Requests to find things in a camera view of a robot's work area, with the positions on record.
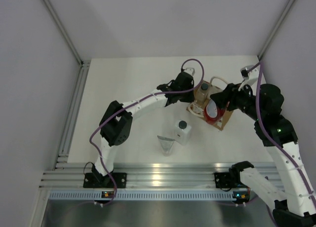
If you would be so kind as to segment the clear bottle grey cap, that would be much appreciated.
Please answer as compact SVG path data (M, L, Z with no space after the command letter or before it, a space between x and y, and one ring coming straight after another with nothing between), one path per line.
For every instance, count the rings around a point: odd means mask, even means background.
M197 104L202 105L208 95L209 83L203 82L195 94L195 101Z

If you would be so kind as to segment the burlap watermelon canvas bag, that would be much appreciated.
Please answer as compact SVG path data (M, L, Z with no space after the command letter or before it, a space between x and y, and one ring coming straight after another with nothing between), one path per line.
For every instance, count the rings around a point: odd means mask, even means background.
M220 80L225 85L228 84L225 79L219 76L213 76L209 82L204 80L198 89L194 90L194 101L187 106L186 110L222 131L233 112L229 112L226 109L220 109L210 98L212 94L222 92L223 90L214 84L214 80Z

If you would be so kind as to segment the red liquid bottle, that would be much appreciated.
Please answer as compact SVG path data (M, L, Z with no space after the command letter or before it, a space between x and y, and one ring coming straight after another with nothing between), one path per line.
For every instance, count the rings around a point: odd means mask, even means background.
M205 121L208 124L214 125L223 115L213 100L210 100L203 110Z

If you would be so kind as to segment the white bottle grey cap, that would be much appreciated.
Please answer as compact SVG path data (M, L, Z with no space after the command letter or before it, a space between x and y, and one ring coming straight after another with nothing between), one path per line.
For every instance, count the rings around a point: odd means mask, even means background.
M184 120L175 123L174 139L179 144L185 146L190 138L192 127Z

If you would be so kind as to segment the clear silver tube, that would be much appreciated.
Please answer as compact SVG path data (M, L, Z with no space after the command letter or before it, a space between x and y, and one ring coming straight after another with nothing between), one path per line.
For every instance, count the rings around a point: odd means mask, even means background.
M175 140L172 138L163 137L163 136L157 136L157 138L161 146L162 154L165 156L171 155L172 147Z

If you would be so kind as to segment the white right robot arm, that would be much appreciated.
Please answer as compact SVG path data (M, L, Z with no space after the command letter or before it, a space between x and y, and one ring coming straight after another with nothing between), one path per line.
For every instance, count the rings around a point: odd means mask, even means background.
M255 121L256 135L271 156L284 190L276 188L249 161L229 168L231 184L253 190L272 211L278 227L314 227L316 193L301 160L294 127L281 115L284 97L280 89L262 84L254 93L249 85L239 89L239 85L231 83L210 98L218 108L239 109Z

